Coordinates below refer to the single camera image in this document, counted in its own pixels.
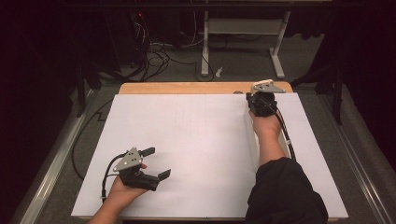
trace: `black sleeve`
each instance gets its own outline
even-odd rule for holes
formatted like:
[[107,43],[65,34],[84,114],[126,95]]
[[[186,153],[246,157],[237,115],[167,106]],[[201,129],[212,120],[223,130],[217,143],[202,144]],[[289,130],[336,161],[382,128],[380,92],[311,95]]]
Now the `black sleeve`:
[[245,223],[320,224],[328,217],[324,202],[296,161],[282,158],[259,168]]

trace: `metal stand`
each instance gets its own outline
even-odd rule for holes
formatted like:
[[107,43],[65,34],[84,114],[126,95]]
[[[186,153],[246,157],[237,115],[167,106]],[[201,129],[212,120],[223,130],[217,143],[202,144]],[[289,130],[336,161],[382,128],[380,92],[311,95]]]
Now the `metal stand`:
[[204,48],[201,67],[201,75],[209,75],[209,47],[207,45],[209,34],[246,34],[246,35],[277,35],[274,48],[270,48],[270,55],[276,70],[276,76],[285,78],[278,52],[289,22],[290,12],[284,14],[282,20],[245,20],[245,19],[209,19],[208,12],[205,12],[204,27]]

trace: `wooden table edge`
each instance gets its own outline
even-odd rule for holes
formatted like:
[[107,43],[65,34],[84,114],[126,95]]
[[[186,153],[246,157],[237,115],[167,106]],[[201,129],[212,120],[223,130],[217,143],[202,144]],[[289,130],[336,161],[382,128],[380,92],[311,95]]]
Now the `wooden table edge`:
[[[254,82],[145,82],[124,83],[119,94],[226,94],[249,92]],[[293,92],[289,82],[275,81],[274,85]]]

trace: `white board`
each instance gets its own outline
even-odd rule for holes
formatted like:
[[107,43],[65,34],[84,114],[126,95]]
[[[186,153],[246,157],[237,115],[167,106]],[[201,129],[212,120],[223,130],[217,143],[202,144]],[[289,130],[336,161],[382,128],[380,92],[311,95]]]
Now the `white board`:
[[[296,158],[329,216],[347,217],[298,95],[277,94],[276,99]],[[172,173],[121,217],[243,218],[256,172],[249,152],[246,106],[243,94],[117,95],[72,216],[92,217],[99,209],[103,176],[115,156],[132,147],[156,147],[155,154],[144,159],[145,174],[167,169]],[[112,181],[107,180],[107,191]]]

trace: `gray floor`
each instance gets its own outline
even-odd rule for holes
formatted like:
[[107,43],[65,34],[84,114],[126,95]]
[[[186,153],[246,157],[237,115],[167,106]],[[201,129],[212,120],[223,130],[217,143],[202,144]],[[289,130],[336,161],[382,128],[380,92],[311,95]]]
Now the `gray floor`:
[[[279,57],[286,74],[286,81],[292,81],[307,72],[321,39],[322,37],[303,40],[299,36],[295,36],[283,41]],[[275,41],[272,36],[265,36],[256,41],[229,39],[226,48],[215,49],[215,47],[222,48],[225,42],[219,37],[214,37],[210,41],[210,46],[213,48],[210,50],[209,62],[215,73],[221,67],[222,72],[220,77],[214,77],[213,81],[258,81],[267,78],[276,80],[268,54],[268,48],[272,47]],[[149,81],[196,81],[196,75],[199,75],[201,70],[201,47],[184,49],[166,47],[166,52],[174,60],[183,63],[196,63],[196,71],[194,65],[169,62],[169,66],[163,73]],[[381,219],[377,214],[384,214],[383,211],[382,213],[381,211],[374,212],[375,205],[367,200],[370,198],[370,191],[365,190],[364,182],[361,182],[361,172],[351,161],[346,148],[346,140],[340,137],[339,128],[344,131],[347,144],[353,147],[364,167],[363,174],[368,176],[383,207],[386,208],[393,220],[396,220],[396,174],[367,131],[347,88],[344,88],[343,92],[343,125],[337,127],[334,126],[327,109],[327,102],[332,99],[331,95],[316,95],[313,90],[314,86],[314,84],[304,84],[294,90],[299,93],[306,115],[349,213],[349,218],[338,222],[351,224],[392,223],[391,221],[381,221],[383,218]],[[97,92],[97,97],[87,111],[87,118],[91,117],[105,102],[112,99],[119,88],[119,83],[107,81],[104,87]],[[106,117],[110,105],[101,110],[102,118]],[[87,125],[76,143],[76,165],[83,175],[88,169],[92,153],[105,124],[103,121],[98,121],[98,117],[96,115]],[[56,152],[55,146],[11,223],[20,223]],[[75,174],[69,155],[36,223],[85,223],[85,220],[70,216],[81,184],[82,181]]]

